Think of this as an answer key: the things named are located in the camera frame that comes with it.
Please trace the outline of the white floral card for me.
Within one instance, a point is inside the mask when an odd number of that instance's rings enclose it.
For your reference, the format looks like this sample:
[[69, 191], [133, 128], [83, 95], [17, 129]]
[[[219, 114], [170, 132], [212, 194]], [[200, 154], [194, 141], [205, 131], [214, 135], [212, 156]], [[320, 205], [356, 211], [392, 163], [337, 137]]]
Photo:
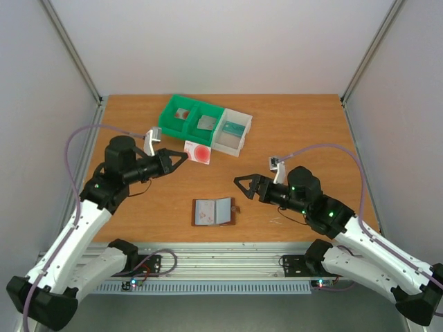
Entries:
[[202, 115], [197, 122], [197, 128], [200, 130], [212, 131], [215, 128], [216, 122], [216, 118]]
[[215, 224], [216, 204], [214, 200], [196, 200], [195, 225]]

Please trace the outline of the brown leather card holder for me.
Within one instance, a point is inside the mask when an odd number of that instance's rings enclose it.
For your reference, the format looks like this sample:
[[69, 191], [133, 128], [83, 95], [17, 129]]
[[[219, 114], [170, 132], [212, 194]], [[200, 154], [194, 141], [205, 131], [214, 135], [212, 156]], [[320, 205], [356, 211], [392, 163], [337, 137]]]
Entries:
[[191, 225], [194, 227], [235, 225], [236, 216], [240, 213], [240, 207], [233, 197], [194, 199]]

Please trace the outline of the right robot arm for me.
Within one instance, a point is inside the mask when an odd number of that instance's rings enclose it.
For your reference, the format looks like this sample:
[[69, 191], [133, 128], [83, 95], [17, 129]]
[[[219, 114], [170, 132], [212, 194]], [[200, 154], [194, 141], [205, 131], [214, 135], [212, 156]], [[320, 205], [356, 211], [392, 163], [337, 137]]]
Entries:
[[235, 178], [248, 199], [301, 213], [306, 224], [337, 242], [315, 240], [305, 253], [309, 272], [351, 279], [389, 299], [408, 320], [429, 326], [442, 299], [442, 265], [430, 265], [373, 230], [344, 203], [323, 193], [320, 181], [298, 166], [287, 184], [259, 174]]

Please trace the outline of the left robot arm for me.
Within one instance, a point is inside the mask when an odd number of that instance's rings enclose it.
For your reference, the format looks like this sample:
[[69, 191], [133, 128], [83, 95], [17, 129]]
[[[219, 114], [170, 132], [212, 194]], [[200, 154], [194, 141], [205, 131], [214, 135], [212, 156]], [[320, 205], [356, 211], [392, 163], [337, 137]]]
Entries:
[[60, 331], [73, 318], [80, 302], [104, 280], [133, 275], [143, 264], [138, 247], [122, 239], [77, 269], [98, 231], [130, 196], [129, 187], [174, 172], [188, 155], [162, 148], [148, 155], [130, 136], [116, 136], [105, 148], [105, 159], [84, 185], [70, 221], [43, 258], [26, 276], [14, 276], [6, 291], [16, 309], [28, 319]]

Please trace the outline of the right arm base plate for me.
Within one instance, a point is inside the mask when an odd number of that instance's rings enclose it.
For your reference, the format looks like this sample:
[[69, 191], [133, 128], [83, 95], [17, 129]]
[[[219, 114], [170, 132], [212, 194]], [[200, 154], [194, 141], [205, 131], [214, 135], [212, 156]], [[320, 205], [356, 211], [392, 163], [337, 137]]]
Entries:
[[283, 269], [285, 277], [336, 277], [336, 275], [326, 272], [323, 268], [320, 270], [310, 268], [304, 255], [283, 255], [279, 258], [278, 264]]

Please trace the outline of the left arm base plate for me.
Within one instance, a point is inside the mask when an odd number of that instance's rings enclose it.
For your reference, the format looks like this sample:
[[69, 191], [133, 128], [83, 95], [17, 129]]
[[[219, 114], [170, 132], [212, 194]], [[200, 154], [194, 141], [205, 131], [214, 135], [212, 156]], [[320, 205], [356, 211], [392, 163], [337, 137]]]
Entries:
[[139, 255], [134, 263], [125, 266], [122, 271], [116, 273], [114, 277], [140, 277], [146, 275], [147, 272], [156, 275], [160, 273], [162, 256], [156, 255]]

